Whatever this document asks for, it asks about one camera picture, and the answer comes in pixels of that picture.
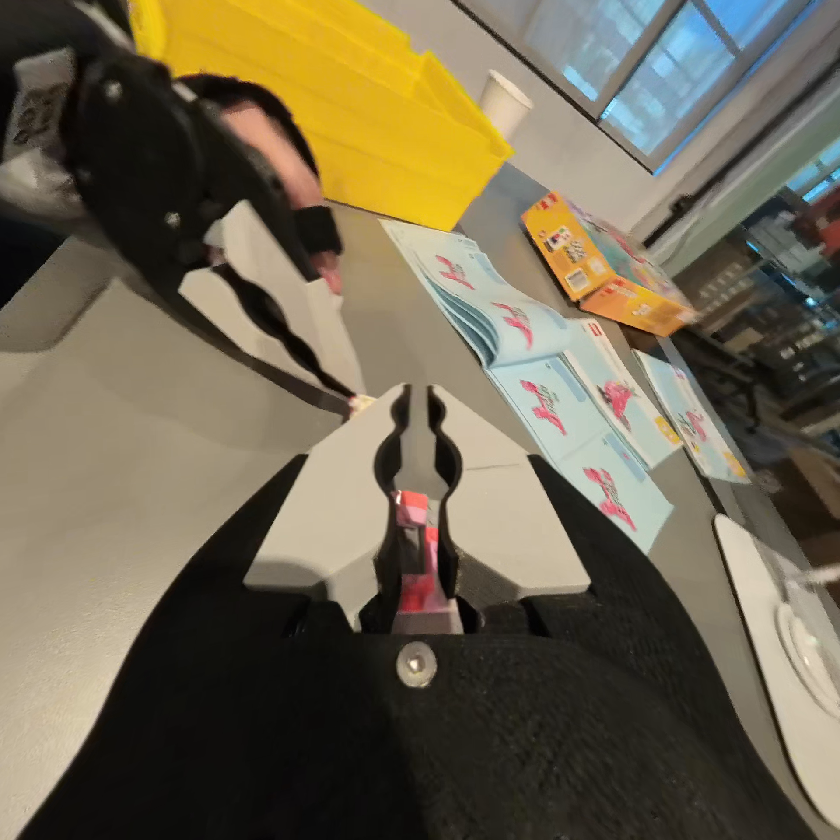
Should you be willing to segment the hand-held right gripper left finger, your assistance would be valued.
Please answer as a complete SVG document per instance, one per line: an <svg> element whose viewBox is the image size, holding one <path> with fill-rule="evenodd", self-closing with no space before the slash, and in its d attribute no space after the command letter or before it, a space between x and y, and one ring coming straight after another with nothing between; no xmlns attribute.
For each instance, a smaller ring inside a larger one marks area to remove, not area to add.
<svg viewBox="0 0 840 840"><path fill-rule="evenodd" d="M341 607L352 629L399 562L381 558L395 527L390 485L402 465L412 387L395 385L307 453L244 578L251 591Z"/></svg>

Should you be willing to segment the black tripod stand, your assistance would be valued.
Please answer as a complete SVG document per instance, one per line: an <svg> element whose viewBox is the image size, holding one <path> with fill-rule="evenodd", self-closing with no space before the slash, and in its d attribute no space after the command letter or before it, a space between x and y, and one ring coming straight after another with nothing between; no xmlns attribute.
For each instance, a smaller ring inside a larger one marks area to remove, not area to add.
<svg viewBox="0 0 840 840"><path fill-rule="evenodd" d="M654 220L655 224L645 221L632 228L632 242L659 257L676 254L688 245L708 214L732 192L748 168L746 157L737 155L730 159L694 192L675 196L662 216Z"/></svg>

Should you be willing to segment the grey desk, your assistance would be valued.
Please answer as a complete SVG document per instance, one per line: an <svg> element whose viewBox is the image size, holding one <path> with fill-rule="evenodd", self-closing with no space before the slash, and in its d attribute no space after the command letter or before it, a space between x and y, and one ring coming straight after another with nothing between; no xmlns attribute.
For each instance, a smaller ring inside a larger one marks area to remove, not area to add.
<svg viewBox="0 0 840 840"><path fill-rule="evenodd" d="M519 229L551 187L509 164L460 222L511 285L574 308ZM439 491L424 386L440 384L536 452L370 213L333 206L343 316L369 391L413 384L400 479ZM230 360L148 299L104 249L68 241L2 330L2 838L16 838L75 757L131 643L203 542L338 425ZM720 508L805 561L756 486L706 484L688 456L654 480L674 510L650 559L690 614L765 765L819 838L838 838L792 773L712 519Z"/></svg>

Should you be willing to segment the person's left hand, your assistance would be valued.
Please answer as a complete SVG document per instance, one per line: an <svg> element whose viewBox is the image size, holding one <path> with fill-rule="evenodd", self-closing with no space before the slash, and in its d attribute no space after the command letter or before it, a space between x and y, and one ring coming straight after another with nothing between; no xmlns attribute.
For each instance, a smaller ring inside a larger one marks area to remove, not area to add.
<svg viewBox="0 0 840 840"><path fill-rule="evenodd" d="M226 80L213 93L227 127L269 164L291 210L297 239L331 292L343 294L343 242L322 194L318 168L289 112L256 85Z"/></svg>

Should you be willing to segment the pink brick model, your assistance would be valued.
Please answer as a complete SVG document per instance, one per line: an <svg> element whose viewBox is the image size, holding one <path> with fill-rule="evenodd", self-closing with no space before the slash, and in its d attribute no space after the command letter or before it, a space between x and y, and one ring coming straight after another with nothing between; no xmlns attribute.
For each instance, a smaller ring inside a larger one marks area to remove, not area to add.
<svg viewBox="0 0 840 840"><path fill-rule="evenodd" d="M395 490L395 523L400 566L399 617L437 617L448 612L438 569L436 508L415 491Z"/></svg>

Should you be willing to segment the white paper cup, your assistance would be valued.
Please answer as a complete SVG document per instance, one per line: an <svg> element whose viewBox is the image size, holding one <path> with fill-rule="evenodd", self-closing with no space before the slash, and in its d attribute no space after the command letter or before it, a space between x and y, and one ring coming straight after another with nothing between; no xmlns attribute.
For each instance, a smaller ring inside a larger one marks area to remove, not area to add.
<svg viewBox="0 0 840 840"><path fill-rule="evenodd" d="M510 142L533 110L530 97L497 70L487 73L479 107L500 136Z"/></svg>

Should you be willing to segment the wooden panel desk lamp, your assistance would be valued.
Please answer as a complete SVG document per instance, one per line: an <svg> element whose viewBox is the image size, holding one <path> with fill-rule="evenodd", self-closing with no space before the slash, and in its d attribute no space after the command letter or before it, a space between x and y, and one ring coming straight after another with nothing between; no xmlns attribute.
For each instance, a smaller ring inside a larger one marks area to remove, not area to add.
<svg viewBox="0 0 840 840"><path fill-rule="evenodd" d="M839 827L839 618L826 575L718 514L713 528L784 750L821 818Z"/></svg>

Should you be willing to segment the orange toy brick box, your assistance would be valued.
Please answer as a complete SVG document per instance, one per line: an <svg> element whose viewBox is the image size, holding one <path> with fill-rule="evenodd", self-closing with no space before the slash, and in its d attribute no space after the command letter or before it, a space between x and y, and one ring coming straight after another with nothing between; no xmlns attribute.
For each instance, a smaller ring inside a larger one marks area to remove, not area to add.
<svg viewBox="0 0 840 840"><path fill-rule="evenodd" d="M644 248L557 192L528 207L521 222L583 312L663 338L698 321L686 295Z"/></svg>

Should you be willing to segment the large window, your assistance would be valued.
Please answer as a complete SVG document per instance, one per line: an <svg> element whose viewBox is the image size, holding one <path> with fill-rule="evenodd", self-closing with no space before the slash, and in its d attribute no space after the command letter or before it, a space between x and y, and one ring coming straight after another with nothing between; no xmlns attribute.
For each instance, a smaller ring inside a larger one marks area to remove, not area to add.
<svg viewBox="0 0 840 840"><path fill-rule="evenodd" d="M456 7L646 172L661 173L820 1L464 1Z"/></svg>

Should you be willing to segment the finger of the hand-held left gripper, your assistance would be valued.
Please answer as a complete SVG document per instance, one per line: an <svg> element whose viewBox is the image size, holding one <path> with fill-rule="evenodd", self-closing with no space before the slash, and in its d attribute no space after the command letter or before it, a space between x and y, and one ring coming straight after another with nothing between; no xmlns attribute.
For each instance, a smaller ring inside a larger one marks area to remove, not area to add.
<svg viewBox="0 0 840 840"><path fill-rule="evenodd" d="M354 347L340 305L323 280L294 269L266 289L229 265L188 272L177 292L182 316L231 359L323 411L348 419Z"/></svg>
<svg viewBox="0 0 840 840"><path fill-rule="evenodd" d="M208 319L247 356L339 395L366 393L361 364L323 278L305 280L247 202L211 227L224 258L208 271Z"/></svg>

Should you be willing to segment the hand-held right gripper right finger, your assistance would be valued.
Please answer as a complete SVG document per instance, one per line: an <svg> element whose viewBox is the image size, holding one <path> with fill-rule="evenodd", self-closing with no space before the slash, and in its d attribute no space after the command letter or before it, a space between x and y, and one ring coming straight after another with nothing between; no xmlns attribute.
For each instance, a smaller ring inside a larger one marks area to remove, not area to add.
<svg viewBox="0 0 840 840"><path fill-rule="evenodd" d="M529 453L440 385L427 388L437 509L437 575L457 625L535 596L592 584Z"/></svg>

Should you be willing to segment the yellow plastic bin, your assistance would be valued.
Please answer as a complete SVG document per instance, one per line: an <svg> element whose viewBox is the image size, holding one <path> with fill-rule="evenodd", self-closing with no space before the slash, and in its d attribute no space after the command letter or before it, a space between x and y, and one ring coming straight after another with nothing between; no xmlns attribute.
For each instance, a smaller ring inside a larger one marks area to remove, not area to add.
<svg viewBox="0 0 840 840"><path fill-rule="evenodd" d="M177 77L251 81L291 111L337 203L450 231L513 149L431 52L356 2L131 1Z"/></svg>

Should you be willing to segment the open light blue instruction booklet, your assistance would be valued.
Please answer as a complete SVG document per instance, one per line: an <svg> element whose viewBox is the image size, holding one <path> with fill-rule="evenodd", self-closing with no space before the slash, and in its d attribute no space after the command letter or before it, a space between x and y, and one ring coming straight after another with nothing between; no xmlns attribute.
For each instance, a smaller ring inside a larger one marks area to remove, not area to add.
<svg viewBox="0 0 840 840"><path fill-rule="evenodd" d="M564 362L575 319L508 284L471 239L381 225L545 460L649 554L674 508Z"/></svg>

